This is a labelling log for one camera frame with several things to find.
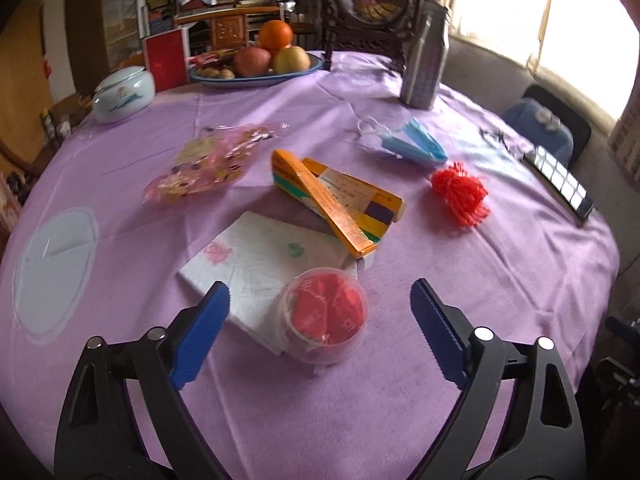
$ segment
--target phone screen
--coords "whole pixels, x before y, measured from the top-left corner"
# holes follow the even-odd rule
[[[526,153],[524,160],[533,166],[543,180],[551,184],[581,222],[587,219],[593,209],[593,200],[587,195],[584,186],[551,153],[538,146]]]

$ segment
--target purple tablecloth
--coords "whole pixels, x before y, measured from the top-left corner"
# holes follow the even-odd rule
[[[333,72],[272,88],[164,92],[121,124],[100,126],[90,116],[65,142],[31,194],[0,270],[0,400],[47,466],[66,388],[90,336],[137,339],[195,304],[177,271],[246,210],[328,232],[321,219],[274,188],[268,149],[231,187],[171,206],[143,204],[146,184],[204,125],[289,123],[289,135],[272,148],[311,156],[407,203],[374,267],[360,275],[370,317],[364,342],[348,361],[313,376],[225,325],[196,381],[182,391],[235,479],[388,480],[412,471],[458,395],[409,310],[417,278],[427,278],[443,301],[505,340],[553,338],[577,386],[618,270],[618,250],[602,216],[594,211],[577,228],[519,163],[482,148],[479,126],[503,129],[516,149],[527,143],[464,96],[442,87],[434,111],[411,110],[399,103],[400,79],[382,60],[336,56]],[[425,124],[450,160],[484,178],[492,210],[486,221],[460,230],[424,170],[364,150],[356,123],[366,116],[390,127],[414,116]],[[37,286],[21,283],[25,275],[16,271],[31,236],[52,219],[71,218],[56,220],[69,210],[95,223],[84,292],[59,313],[47,311],[46,301],[24,305],[27,296],[18,305],[17,291]],[[73,250],[60,248],[54,258]],[[48,287],[58,301],[56,284]],[[508,387],[500,392],[476,463],[492,450],[509,393]],[[132,397],[152,457],[165,460],[148,415],[138,409],[135,383]]]

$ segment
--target book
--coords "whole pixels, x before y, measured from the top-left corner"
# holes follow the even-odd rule
[[[189,37],[186,28],[176,28],[143,40],[145,65],[154,76],[156,92],[189,82]]]

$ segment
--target fruit bowl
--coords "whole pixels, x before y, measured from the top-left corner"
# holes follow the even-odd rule
[[[260,77],[236,77],[235,79],[220,79],[214,77],[203,77],[196,74],[197,67],[193,67],[189,70],[189,76],[194,82],[202,83],[211,88],[258,88],[261,86],[273,86],[295,77],[311,74],[316,70],[320,70],[324,61],[318,56],[309,54],[311,60],[311,67],[307,70],[300,72],[292,72],[290,74],[281,75],[263,75]]]

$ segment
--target pink plastic bag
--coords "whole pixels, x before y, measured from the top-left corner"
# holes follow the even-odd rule
[[[199,138],[184,145],[170,170],[145,187],[144,202],[174,200],[239,180],[260,145],[287,127],[283,123],[206,126]]]

